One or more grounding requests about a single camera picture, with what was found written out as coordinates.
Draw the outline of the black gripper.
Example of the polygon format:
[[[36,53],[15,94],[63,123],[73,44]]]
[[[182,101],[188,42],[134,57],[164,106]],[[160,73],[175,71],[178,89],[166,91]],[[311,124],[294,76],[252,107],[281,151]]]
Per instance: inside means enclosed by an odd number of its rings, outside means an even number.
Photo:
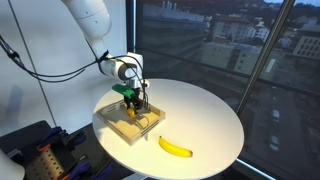
[[[127,88],[124,91],[124,99],[127,106],[127,109],[131,108],[131,101],[135,101],[134,107],[136,110],[141,110],[144,101],[139,98],[139,91],[132,88]]]

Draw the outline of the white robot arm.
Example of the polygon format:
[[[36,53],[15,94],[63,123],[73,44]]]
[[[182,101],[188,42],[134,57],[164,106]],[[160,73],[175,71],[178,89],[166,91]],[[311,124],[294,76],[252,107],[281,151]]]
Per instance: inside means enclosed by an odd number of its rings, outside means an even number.
[[[143,78],[143,56],[127,52],[125,55],[109,54],[103,38],[111,29],[111,18],[103,0],[62,0],[81,29],[89,47],[95,55],[100,72],[121,80],[112,89],[124,97],[127,108],[134,112],[148,107]]]

